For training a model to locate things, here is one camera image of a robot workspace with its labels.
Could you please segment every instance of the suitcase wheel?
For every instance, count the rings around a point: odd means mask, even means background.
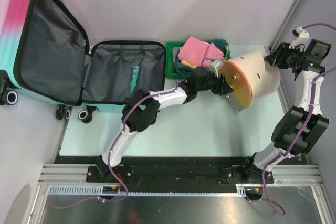
[[[83,123],[90,123],[93,119],[92,114],[96,110],[96,107],[87,106],[86,110],[82,110],[78,113],[78,119]]]
[[[18,94],[16,93],[16,91],[14,90],[6,90],[5,92],[3,92],[3,94],[1,95],[1,101],[0,105],[14,105],[17,103],[18,101]]]
[[[66,108],[66,106],[60,105],[56,110],[55,117],[57,120],[69,120],[71,117],[71,111],[69,108]]]

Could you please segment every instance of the light blue table surface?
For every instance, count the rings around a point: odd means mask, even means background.
[[[262,45],[231,45],[232,57]],[[165,89],[175,86],[166,80]],[[95,111],[93,120],[84,124],[72,110],[62,142],[61,156],[97,156],[113,141],[121,124],[121,114]],[[238,112],[226,98],[210,91],[200,92],[185,105],[161,110],[154,125],[139,133],[125,156],[247,156],[271,143],[276,124],[283,117],[278,93],[258,100]]]

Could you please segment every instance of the metal sheet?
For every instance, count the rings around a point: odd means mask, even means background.
[[[269,188],[286,215],[276,214],[265,202],[249,204],[237,197],[129,197],[122,202],[90,200],[65,210],[47,203],[42,223],[322,223],[310,187]],[[51,195],[57,206],[87,196]]]

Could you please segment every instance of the pink and teal suitcase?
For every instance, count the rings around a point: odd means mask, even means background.
[[[0,104],[14,105],[19,93],[59,104],[58,119],[70,107],[118,112],[136,89],[164,88],[165,48],[154,41],[104,41],[90,49],[84,28],[60,0],[10,0],[0,36]]]

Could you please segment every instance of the white wall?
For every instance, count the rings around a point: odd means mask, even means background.
[[[293,40],[292,29],[312,23],[329,23],[336,26],[336,4],[335,0],[304,0],[295,18],[290,24],[287,34],[282,41]],[[336,66],[336,31],[326,27],[307,28],[311,38],[330,43],[331,50],[322,65],[326,69]],[[290,102],[293,105],[296,95],[296,84],[294,75],[290,70],[282,72],[282,79],[285,83]],[[330,124],[321,139],[309,153],[312,162],[318,163],[327,186],[329,196],[334,209],[336,208],[336,72],[326,75],[321,87],[321,110],[323,116],[330,119]]]
[[[0,30],[9,0],[0,3]],[[21,223],[43,166],[53,155],[62,122],[55,106],[23,95],[0,106],[0,223]]]
[[[90,44],[110,39],[155,41],[225,38],[269,45],[293,0],[63,0]]]

